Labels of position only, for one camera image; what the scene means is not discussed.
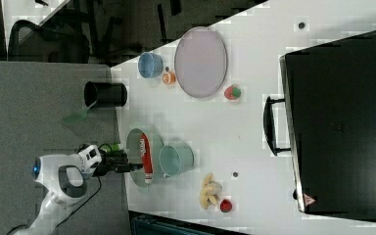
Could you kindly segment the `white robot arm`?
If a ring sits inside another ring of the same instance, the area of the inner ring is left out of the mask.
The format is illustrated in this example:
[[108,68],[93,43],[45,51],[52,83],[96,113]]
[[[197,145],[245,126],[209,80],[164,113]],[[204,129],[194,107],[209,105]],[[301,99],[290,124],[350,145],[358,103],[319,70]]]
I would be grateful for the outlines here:
[[47,194],[37,218],[14,235],[52,235],[66,221],[87,194],[87,179],[103,161],[100,154],[47,155],[38,157],[33,167],[35,181]]

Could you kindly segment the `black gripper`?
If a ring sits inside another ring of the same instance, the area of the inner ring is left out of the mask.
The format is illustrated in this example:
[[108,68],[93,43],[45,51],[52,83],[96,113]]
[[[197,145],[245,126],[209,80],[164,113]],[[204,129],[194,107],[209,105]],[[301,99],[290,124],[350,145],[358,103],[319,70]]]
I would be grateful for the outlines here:
[[108,172],[126,173],[141,169],[142,164],[129,164],[127,158],[123,156],[118,157],[104,157],[102,162],[96,167],[93,176],[104,176]]

